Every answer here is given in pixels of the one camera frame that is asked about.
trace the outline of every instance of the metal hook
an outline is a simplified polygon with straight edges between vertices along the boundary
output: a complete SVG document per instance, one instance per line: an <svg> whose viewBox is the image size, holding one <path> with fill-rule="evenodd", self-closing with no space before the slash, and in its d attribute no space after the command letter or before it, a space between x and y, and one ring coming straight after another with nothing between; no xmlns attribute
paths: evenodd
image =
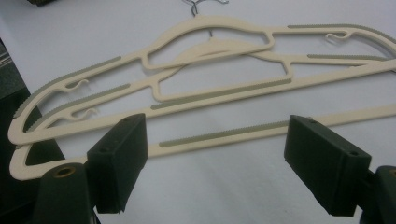
<svg viewBox="0 0 396 224"><path fill-rule="evenodd" d="M199 3L202 3L202 2L204 2L204 1L208 1L208 0L197 0L197 1L192 1L192 0L183 0L184 2L186 2L186 3L189 3L189 5L192 5L192 8L191 8L191 13L192 13L192 16L193 17L195 17L197 14L198 14L198 7L197 7L197 5L199 4ZM218 2L218 3L222 3L222 4L228 4L230 1L228 1L228 0L213 0L213 1L216 1L216 2ZM213 37L213 34L212 34L212 30L209 30L209 34L210 34L210 37Z"/></svg>

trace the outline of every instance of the white surface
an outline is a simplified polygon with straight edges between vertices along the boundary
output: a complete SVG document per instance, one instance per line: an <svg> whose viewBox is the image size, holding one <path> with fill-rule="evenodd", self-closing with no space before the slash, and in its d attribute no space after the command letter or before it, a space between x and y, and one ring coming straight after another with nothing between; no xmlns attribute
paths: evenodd
<svg viewBox="0 0 396 224"><path fill-rule="evenodd" d="M388 1L209 1L202 14L226 15L265 26L305 23L357 23L396 37L396 2ZM178 22L191 17L182 1L59 0L37 8L23 0L0 2L0 36L30 91L80 68L149 45ZM223 37L227 32L214 31ZM183 49L205 41L208 32L180 39L154 62L171 60ZM248 39L260 41L258 37ZM351 45L325 42L322 36L280 37L276 51L382 55L361 40ZM296 66L298 76L322 71ZM93 80L71 94L42 105L56 105L152 74L138 63ZM163 83L163 93L225 85L281 75L277 64L246 57L183 69ZM210 133L284 120L290 114L323 115L394 103L395 75L359 78L330 85L216 105L148 120L148 141ZM99 107L101 115L155 104L149 90ZM332 128L373 156L371 169L395 164L396 118ZM107 130L58 139L67 157L84 154ZM283 159L285 136L148 160L125 213L100 215L103 223L358 223L355 217L330 217Z"/></svg>

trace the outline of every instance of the cream plastic hanger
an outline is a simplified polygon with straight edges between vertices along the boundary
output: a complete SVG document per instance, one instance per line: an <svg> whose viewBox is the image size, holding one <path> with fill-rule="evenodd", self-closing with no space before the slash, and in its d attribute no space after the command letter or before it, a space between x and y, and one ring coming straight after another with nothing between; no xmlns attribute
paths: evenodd
<svg viewBox="0 0 396 224"><path fill-rule="evenodd" d="M246 48L245 45L239 46L238 44L235 44L233 46L227 41L218 41L216 38L210 38L210 44L208 44L207 46L213 48L213 51L211 53L207 53L207 49L195 48L194 50L196 50L196 52L190 51L191 56L185 54L185 58L177 58L170 63L164 63L159 65L149 64L150 53L162 48L172 40L176 39L178 36L184 35L194 30L210 27L225 27L252 33L262 33L267 36L269 43L264 46L249 46L248 48ZM21 105L21 108L15 113L14 117L18 118L22 113L24 116L26 116L26 114L29 114L31 112L31 109L33 107L35 107L40 101L44 100L47 96L51 95L55 91L73 91L78 88L81 83L87 82L88 80L86 80L86 78L96 76L98 74L104 73L105 71L114 69L116 67L122 66L126 63L130 63L138 59L142 60L142 64L146 69L177 67L190 63L214 60L227 56L263 51L265 49L271 48L275 44L274 35L296 34L325 34L327 38L336 38L342 40L348 39L353 35L362 35L382 45L385 49L388 49L392 55L396 55L396 40L394 38L382 32L364 26L353 24L325 24L291 25L288 27L257 27L250 24L245 24L242 21L235 20L233 18L197 15L193 20L182 22L171 30L165 32L160 38L157 39L157 41L154 42L154 44L148 46L145 49L122 57L116 57L111 60L98 63L96 65L52 80L50 83L35 91ZM202 57L194 57L197 54L202 55Z"/></svg>
<svg viewBox="0 0 396 224"><path fill-rule="evenodd" d="M252 53L250 55L259 59L275 62L281 61L284 64L287 74L283 77L274 77L262 81L244 83L231 87L217 88L214 90L190 92L184 93L182 95L177 94L162 96L160 93L159 82L167 77L172 76L180 68L167 69L158 75L154 75L136 83L125 84L109 91L100 92L75 102L61 105L39 119L26 133L23 131L23 126L27 117L15 118L12 120L8 130L8 138L11 142L17 145L30 144L37 141L112 126L120 119L137 113L145 113L147 118L158 117L161 115L176 113L197 107L226 103L279 91L294 90L353 77L368 76L371 74L396 69L396 60L379 62L376 60L380 60L382 58L376 57L338 59L338 57L328 56L325 58L324 56L318 55L277 55L269 51ZM313 77L292 79L292 63L363 65ZM124 112L98 119L83 120L85 119L85 116L89 114L89 112L93 111L93 107L95 105L117 99L121 96L142 90L146 87L151 87L153 89L153 95L157 100L165 100L165 102L159 105L153 105L149 108L142 108L135 111ZM81 110L86 110L85 115L79 118L73 116L73 114ZM59 119L66 119L74 122L62 126L49 127L52 123ZM45 123L45 129L37 129L38 125L41 123Z"/></svg>
<svg viewBox="0 0 396 224"><path fill-rule="evenodd" d="M390 116L396 116L396 105L385 105L376 108L348 111L339 114L315 117L313 120L316 120L327 126L333 126ZM202 148L217 147L237 142L280 135L287 132L288 125L289 123L287 121L280 121L276 123L262 124L253 127L225 131L222 133L210 133L153 144L148 146L148 157L153 158L166 156ZM85 163L87 161L87 157L83 156L63 161L50 161L38 165L27 166L26 158L29 154L31 146L32 145L26 145L16 149L12 156L9 165L9 171L16 179L29 180L40 178L44 173L59 165L69 162Z"/></svg>

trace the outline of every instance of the white table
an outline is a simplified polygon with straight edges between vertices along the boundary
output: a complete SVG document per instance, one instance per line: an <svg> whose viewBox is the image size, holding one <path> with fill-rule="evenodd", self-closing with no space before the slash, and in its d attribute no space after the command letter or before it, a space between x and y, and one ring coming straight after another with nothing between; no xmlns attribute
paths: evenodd
<svg viewBox="0 0 396 224"><path fill-rule="evenodd" d="M231 16L265 26L356 23L396 36L394 0L231 0L228 5L209 1L198 8L205 15ZM2 0L0 36L33 92L56 77L142 49L162 32L190 18L191 7L177 0L59 0L41 8L23 0ZM227 35L217 30L213 34ZM154 61L168 60L181 48L206 38L207 31L182 38L155 55ZM248 39L260 41L257 36ZM380 50L359 39L346 47L320 37L306 41L281 36L276 50L381 55ZM332 68L296 66L296 69L298 77ZM163 91L189 91L272 74L281 76L282 72L279 64L237 57L188 67L172 81L164 82ZM57 95L40 109L46 113L56 105L147 76L150 73L142 71L139 63L133 63L91 81L78 91ZM157 143L285 120L290 114L316 116L391 104L395 103L394 85L395 75L386 73L149 119L148 141ZM150 91L144 90L99 109L102 116L153 104ZM395 164L396 118L348 124L332 130L373 156L371 170L379 165ZM81 156L107 131L67 136L57 142L66 157ZM99 218L103 223L358 223L359 208L354 217L331 217L319 206L284 161L284 143L285 135L282 135L150 159L125 213Z"/></svg>

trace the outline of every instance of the black clamp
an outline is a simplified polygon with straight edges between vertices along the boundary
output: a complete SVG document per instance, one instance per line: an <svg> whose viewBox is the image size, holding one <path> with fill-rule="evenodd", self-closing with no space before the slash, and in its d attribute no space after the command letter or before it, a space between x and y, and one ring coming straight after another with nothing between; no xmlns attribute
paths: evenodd
<svg viewBox="0 0 396 224"><path fill-rule="evenodd" d="M371 156L324 125L291 116L285 159L333 216L352 217L358 205L361 223L396 223L396 167L369 170Z"/></svg>
<svg viewBox="0 0 396 224"><path fill-rule="evenodd" d="M98 213L125 209L148 159L145 115L122 119L93 148L85 164L67 163L40 182L34 224L98 223Z"/></svg>

